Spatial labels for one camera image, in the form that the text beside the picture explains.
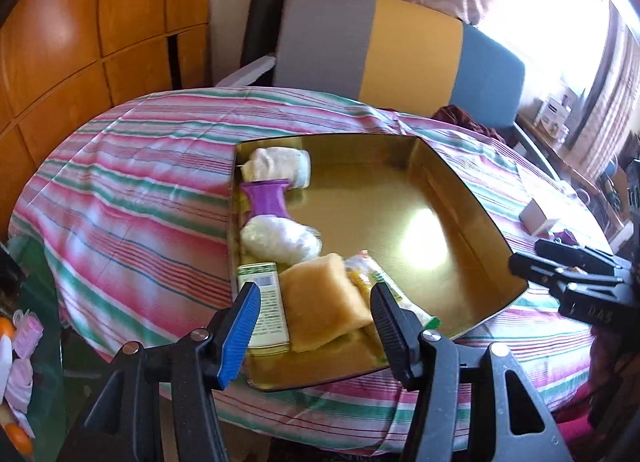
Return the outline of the small green medicine box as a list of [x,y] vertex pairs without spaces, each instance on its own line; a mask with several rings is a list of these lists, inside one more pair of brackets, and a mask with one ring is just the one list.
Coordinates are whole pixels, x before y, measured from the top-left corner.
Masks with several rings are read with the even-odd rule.
[[253,282],[260,292],[260,312],[248,350],[256,356],[277,355],[290,349],[279,274],[275,263],[245,264],[238,268],[239,287]]

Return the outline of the yellow sponge slab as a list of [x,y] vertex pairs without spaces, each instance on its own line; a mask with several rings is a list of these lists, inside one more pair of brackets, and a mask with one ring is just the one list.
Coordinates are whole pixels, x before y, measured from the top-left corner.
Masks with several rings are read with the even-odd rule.
[[293,265],[279,281],[293,352],[311,352],[372,323],[369,307],[336,253]]

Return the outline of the large white plastic-wrapped bun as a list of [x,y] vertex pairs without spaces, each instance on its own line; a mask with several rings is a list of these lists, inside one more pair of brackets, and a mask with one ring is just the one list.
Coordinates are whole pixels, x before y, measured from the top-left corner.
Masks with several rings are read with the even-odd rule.
[[242,246],[256,259],[295,265],[318,257],[322,241],[309,227],[276,215],[257,215],[240,231]]

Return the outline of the purple snack wrapper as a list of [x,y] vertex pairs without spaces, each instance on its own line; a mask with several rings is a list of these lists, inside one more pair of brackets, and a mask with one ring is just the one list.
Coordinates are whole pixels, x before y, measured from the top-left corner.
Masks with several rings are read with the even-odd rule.
[[287,179],[268,179],[268,181],[243,182],[242,193],[250,203],[248,218],[259,215],[272,215],[288,219],[285,203],[285,192],[288,189]]
[[579,245],[574,234],[568,229],[552,231],[551,237],[554,241],[562,243],[563,245]]

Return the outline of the small white ball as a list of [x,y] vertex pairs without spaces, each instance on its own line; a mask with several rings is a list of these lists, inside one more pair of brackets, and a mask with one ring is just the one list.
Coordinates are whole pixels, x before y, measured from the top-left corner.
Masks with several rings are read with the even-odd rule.
[[284,179],[292,189],[310,185],[311,160],[306,150],[290,147],[257,148],[241,165],[245,182]]

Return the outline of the large white tea box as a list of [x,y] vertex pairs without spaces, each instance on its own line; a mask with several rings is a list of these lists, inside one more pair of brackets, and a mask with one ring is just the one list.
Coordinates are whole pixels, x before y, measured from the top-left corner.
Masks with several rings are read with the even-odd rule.
[[548,201],[535,198],[529,200],[518,218],[531,236],[548,234],[560,219],[558,211]]

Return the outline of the gold tin tray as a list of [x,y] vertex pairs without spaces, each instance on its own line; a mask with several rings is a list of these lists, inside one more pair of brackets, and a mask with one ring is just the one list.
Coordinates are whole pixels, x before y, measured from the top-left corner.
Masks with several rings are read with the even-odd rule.
[[291,219],[317,230],[324,253],[366,251],[405,296],[438,318],[454,340],[513,303],[526,289],[508,267],[512,254],[480,201],[419,137],[317,134],[236,144],[228,251],[236,271],[256,259],[242,246],[250,216],[242,164],[258,148],[310,156],[310,184],[283,194]]

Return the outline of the striped bed sheet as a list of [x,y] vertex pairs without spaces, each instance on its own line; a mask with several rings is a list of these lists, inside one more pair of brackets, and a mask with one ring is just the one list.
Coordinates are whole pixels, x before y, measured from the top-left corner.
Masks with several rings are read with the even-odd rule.
[[[420,135],[471,188],[514,250],[533,252],[518,219],[533,178],[505,144],[445,122],[331,94],[278,88],[155,93],[98,115],[26,183],[11,238],[43,248],[63,319],[103,358],[122,343],[155,346],[206,325],[231,300],[228,193],[238,141],[311,133]],[[586,390],[592,336],[532,286],[463,342],[512,348],[551,410]],[[259,434],[358,454],[398,452],[416,394],[390,371],[266,394],[238,378],[221,419]]]

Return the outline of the right striped curtain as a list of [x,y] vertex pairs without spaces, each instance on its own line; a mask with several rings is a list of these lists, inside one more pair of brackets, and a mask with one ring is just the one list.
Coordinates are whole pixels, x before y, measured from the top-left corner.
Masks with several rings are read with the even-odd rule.
[[639,42],[614,4],[608,6],[608,36],[585,119],[570,142],[582,172],[597,181],[626,141],[639,115]]

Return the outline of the white product box on table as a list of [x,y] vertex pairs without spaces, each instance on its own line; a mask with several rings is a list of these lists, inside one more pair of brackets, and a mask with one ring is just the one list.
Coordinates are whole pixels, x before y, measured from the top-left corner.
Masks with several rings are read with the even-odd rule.
[[559,100],[550,97],[542,103],[538,110],[534,119],[534,126],[546,132],[550,137],[556,138],[561,134],[569,114],[570,109]]

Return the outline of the maroon cloth on chair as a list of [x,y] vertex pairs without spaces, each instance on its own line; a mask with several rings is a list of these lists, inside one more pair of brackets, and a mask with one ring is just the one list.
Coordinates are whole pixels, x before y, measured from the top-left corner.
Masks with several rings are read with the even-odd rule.
[[504,138],[493,128],[476,122],[467,112],[456,105],[448,105],[440,107],[432,119],[440,122],[446,122],[462,129],[470,130],[480,135],[491,137],[500,143],[505,143]]

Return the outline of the wooden wardrobe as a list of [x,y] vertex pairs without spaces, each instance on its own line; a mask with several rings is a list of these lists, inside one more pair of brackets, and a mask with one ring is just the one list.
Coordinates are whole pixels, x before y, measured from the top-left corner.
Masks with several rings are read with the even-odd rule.
[[84,123],[207,85],[209,41],[209,0],[17,0],[1,25],[2,217]]

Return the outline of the black rolled mat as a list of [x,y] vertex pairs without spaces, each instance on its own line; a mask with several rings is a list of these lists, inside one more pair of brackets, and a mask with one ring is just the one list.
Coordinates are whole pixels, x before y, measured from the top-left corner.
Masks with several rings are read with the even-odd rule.
[[284,0],[250,0],[240,66],[273,53],[278,44]]

